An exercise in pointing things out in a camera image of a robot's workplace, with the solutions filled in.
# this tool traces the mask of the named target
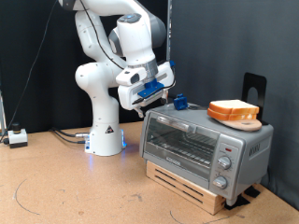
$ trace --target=control panel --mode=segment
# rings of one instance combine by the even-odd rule
[[[233,194],[237,173],[237,160],[240,148],[243,147],[243,144],[241,141],[236,142],[235,139],[234,142],[230,144],[230,137],[228,136],[224,136],[224,139],[220,138],[219,142],[217,152],[215,151],[209,188],[212,192],[229,199]]]

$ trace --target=black stand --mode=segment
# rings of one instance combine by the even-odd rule
[[[262,121],[266,86],[267,86],[267,79],[265,77],[257,76],[252,73],[246,73],[244,75],[243,92],[242,92],[241,100],[247,102],[249,97],[249,90],[251,88],[256,89],[256,91],[258,92],[257,106],[260,107],[260,112],[257,116],[257,120],[259,120],[262,123],[262,125],[268,124],[267,122]]]

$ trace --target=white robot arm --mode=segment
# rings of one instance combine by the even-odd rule
[[[121,152],[118,102],[108,88],[119,86],[121,106],[135,109],[163,97],[174,84],[169,62],[158,66],[152,48],[165,40],[164,24],[136,0],[59,0],[67,10],[77,10],[78,36],[95,63],[80,66],[78,85],[93,103],[93,126],[85,151],[100,156]],[[124,15],[107,39],[99,16]]]

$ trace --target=toaster oven door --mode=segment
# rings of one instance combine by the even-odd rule
[[[209,181],[219,136],[186,121],[150,113],[144,152]]]

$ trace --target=warning label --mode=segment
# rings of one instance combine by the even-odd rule
[[[106,133],[114,133],[113,129],[111,128],[111,126],[109,126],[106,130]]]

